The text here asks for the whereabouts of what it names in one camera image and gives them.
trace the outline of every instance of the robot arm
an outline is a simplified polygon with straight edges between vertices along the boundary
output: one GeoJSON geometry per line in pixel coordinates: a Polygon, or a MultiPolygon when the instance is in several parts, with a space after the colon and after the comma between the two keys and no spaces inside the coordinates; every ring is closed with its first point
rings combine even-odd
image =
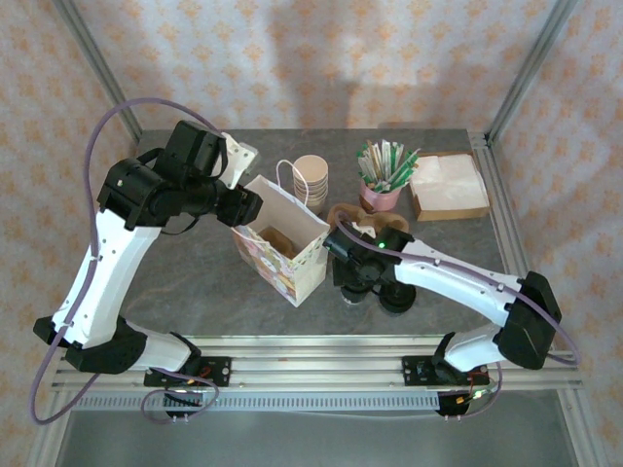
{"type": "Polygon", "coordinates": [[[349,235],[335,229],[324,245],[337,259],[333,262],[334,283],[342,287],[348,300],[362,300],[378,287],[375,293],[385,309],[400,313],[411,307],[415,286],[420,286],[469,306],[492,321],[476,330],[444,337],[430,359],[440,379],[456,383],[471,369],[504,359],[524,368],[542,368],[555,330],[513,292],[530,297],[560,322],[561,313],[545,277],[530,272],[520,278],[477,268],[390,227],[377,238],[350,225],[345,227],[349,235]],[[355,238],[385,251],[400,252],[403,258],[371,250],[355,238]]]}
{"type": "MultiPolygon", "coordinates": [[[[97,198],[99,255],[95,276],[61,345],[76,369],[118,374],[164,368],[194,375],[199,351],[174,334],[140,328],[119,310],[144,254],[171,216],[213,213],[233,227],[251,222],[262,200],[238,186],[257,160],[257,150],[190,122],[180,122],[165,148],[116,163],[97,198]]],[[[85,281],[89,249],[59,310],[37,320],[34,331],[52,342],[85,281]]]]}

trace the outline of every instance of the paper bag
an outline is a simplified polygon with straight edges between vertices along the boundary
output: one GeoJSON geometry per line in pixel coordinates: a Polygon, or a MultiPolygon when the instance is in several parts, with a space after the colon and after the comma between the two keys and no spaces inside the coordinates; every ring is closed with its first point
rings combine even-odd
{"type": "Polygon", "coordinates": [[[234,241],[242,258],[292,305],[300,305],[326,275],[327,255],[322,242],[329,225],[275,183],[258,175],[246,185],[263,201],[255,221],[236,227],[234,241]],[[273,227],[293,243],[299,253],[292,260],[281,255],[259,235],[273,227]]]}

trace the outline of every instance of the patterned wallpaper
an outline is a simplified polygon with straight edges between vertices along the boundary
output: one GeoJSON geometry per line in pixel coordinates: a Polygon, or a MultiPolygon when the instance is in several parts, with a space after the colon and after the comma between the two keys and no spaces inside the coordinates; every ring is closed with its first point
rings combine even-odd
{"type": "Polygon", "coordinates": [[[170,98],[220,127],[484,130],[555,2],[76,3],[127,97],[170,98]]]}
{"type": "MultiPolygon", "coordinates": [[[[60,305],[87,248],[82,157],[111,104],[51,1],[5,1],[0,25],[0,464],[20,466],[35,432],[28,388],[46,348],[32,325],[60,305]]],[[[132,146],[111,122],[93,156],[95,187],[132,146]]]]}
{"type": "Polygon", "coordinates": [[[623,5],[578,4],[502,137],[532,266],[550,277],[623,465],[623,5]]]}

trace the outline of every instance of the marble tabletop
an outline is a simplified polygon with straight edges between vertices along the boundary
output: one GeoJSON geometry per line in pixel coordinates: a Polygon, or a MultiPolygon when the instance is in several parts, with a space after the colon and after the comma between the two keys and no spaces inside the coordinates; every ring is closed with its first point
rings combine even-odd
{"type": "MultiPolygon", "coordinates": [[[[325,158],[330,182],[324,215],[335,203],[358,203],[354,155],[368,139],[399,141],[423,152],[471,149],[462,129],[251,129],[230,133],[259,149],[262,159],[254,175],[271,180],[275,180],[279,159],[294,161],[304,154],[325,158]]],[[[146,131],[138,153],[164,146],[168,135],[164,130],[146,131]]],[[[282,171],[284,187],[290,189],[291,173],[282,171]]],[[[503,271],[489,216],[418,223],[406,190],[394,211],[409,221],[413,236],[431,247],[479,267],[503,271]]],[[[188,218],[171,220],[166,229],[176,231],[188,222],[188,218]]],[[[339,288],[333,286],[330,268],[324,282],[294,307],[242,260],[232,233],[213,216],[201,218],[187,233],[161,235],[154,242],[129,287],[121,314],[146,328],[187,336],[439,335],[486,322],[475,311],[422,288],[414,306],[397,317],[383,312],[372,294],[359,305],[347,305],[339,288]]]]}

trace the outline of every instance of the stack of paper cups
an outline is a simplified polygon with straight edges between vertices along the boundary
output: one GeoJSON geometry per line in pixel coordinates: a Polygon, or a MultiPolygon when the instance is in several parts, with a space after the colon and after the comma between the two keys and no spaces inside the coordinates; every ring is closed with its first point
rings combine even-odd
{"type": "Polygon", "coordinates": [[[292,169],[296,198],[305,202],[307,194],[308,209],[316,215],[320,214],[329,193],[329,165],[321,156],[308,155],[295,160],[294,167],[298,170],[292,169]]]}

